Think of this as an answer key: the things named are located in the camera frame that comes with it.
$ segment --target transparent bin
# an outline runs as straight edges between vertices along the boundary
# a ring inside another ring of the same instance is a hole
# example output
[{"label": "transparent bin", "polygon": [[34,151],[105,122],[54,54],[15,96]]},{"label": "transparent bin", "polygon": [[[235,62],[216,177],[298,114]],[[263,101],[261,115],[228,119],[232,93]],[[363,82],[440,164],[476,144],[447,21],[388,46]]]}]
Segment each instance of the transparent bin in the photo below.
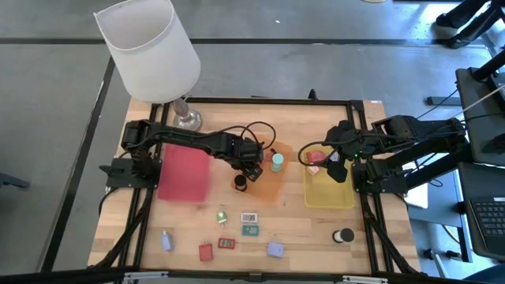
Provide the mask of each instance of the transparent bin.
[{"label": "transparent bin", "polygon": [[[329,146],[314,145],[302,152],[304,162],[308,163],[308,151],[322,151],[330,155],[333,148]],[[338,183],[328,176],[325,168],[320,167],[319,171],[311,175],[304,167],[305,184],[305,205],[313,208],[352,208],[354,207],[353,182],[350,173],[351,162],[346,161],[347,172],[346,181]]]}]

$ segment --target red box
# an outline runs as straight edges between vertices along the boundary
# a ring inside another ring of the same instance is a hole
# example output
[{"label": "red box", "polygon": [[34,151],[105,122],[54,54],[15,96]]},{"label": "red box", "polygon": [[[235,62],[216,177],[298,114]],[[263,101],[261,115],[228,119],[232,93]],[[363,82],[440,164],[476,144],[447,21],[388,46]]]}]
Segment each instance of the red box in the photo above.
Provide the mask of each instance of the red box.
[{"label": "red box", "polygon": [[307,152],[307,159],[309,163],[318,164],[326,159],[326,155],[322,151],[310,151]]},{"label": "red box", "polygon": [[220,249],[235,249],[235,240],[220,237],[218,239],[218,248],[220,248]]},{"label": "red box", "polygon": [[212,244],[200,245],[198,247],[200,251],[200,261],[210,261],[212,260]]}]

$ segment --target small toy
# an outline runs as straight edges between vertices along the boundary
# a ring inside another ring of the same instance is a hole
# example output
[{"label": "small toy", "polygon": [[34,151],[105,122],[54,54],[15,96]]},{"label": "small toy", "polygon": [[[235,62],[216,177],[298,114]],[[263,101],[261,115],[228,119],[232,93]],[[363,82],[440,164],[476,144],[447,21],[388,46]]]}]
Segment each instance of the small toy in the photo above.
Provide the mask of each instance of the small toy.
[{"label": "small toy", "polygon": [[245,175],[239,174],[235,177],[234,182],[236,190],[244,192],[247,189],[247,179],[245,178]]},{"label": "small toy", "polygon": [[339,161],[339,159],[340,159],[340,156],[339,156],[339,154],[338,154],[337,152],[335,152],[335,153],[331,154],[331,156],[330,156],[330,160],[331,160],[332,162],[338,162],[338,161]]},{"label": "small toy", "polygon": [[271,162],[271,158],[277,154],[277,151],[274,148],[270,148],[270,151],[265,155],[264,160],[266,162]]},{"label": "small toy", "polygon": [[267,254],[269,256],[274,256],[274,257],[283,257],[284,256],[284,245],[271,241],[270,243],[268,243]]},{"label": "small toy", "polygon": [[309,163],[318,164],[326,159],[326,155],[322,151],[308,151],[307,159]]},{"label": "small toy", "polygon": [[212,244],[203,244],[198,246],[200,252],[200,261],[210,261],[214,257],[212,255]]},{"label": "small toy", "polygon": [[215,217],[218,219],[218,223],[221,226],[226,226],[226,221],[228,221],[228,217],[226,216],[225,211],[219,211]]},{"label": "small toy", "polygon": [[218,248],[220,248],[220,249],[235,249],[235,240],[220,237],[218,240]]},{"label": "small toy", "polygon": [[278,172],[282,169],[282,163],[284,163],[284,156],[282,154],[275,154],[271,157],[271,170]]},{"label": "small toy", "polygon": [[174,244],[172,243],[172,236],[167,234],[166,231],[163,231],[163,234],[161,234],[161,246],[163,246],[165,252],[169,252],[172,249],[174,249]]},{"label": "small toy", "polygon": [[257,213],[242,213],[240,214],[241,222],[258,222]]},{"label": "small toy", "polygon": [[354,240],[354,232],[349,228],[344,228],[342,230],[336,230],[331,235],[331,238],[333,238],[333,241],[335,241],[338,244],[342,244],[344,241],[351,242]]},{"label": "small toy", "polygon": [[317,172],[319,171],[319,167],[318,166],[307,166],[307,171],[311,175],[314,175],[314,174],[317,174]]},{"label": "small toy", "polygon": [[244,225],[242,226],[243,236],[257,236],[260,234],[260,228],[254,225]]}]

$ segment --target blue block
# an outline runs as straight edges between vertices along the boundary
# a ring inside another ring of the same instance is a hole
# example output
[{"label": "blue block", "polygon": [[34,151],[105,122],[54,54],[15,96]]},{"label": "blue block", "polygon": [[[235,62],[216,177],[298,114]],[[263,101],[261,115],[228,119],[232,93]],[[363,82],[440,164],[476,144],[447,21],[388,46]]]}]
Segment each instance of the blue block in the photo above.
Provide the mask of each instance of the blue block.
[{"label": "blue block", "polygon": [[275,257],[283,257],[284,256],[284,245],[276,242],[270,242],[268,244],[268,252],[269,256]]},{"label": "blue block", "polygon": [[172,236],[170,236],[166,232],[163,232],[163,234],[161,234],[161,246],[163,246],[165,252],[169,252],[172,249],[174,249],[174,243],[172,243]]}]

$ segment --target lamp base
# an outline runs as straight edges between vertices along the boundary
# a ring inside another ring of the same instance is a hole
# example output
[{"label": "lamp base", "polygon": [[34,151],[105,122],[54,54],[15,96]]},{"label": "lamp base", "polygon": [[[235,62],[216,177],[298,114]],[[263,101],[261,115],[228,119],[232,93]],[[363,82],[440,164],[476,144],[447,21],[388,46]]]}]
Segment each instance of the lamp base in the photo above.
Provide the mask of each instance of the lamp base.
[{"label": "lamp base", "polygon": [[198,131],[202,127],[202,115],[198,110],[189,110],[185,117],[178,114],[174,117],[174,126],[182,129]]}]

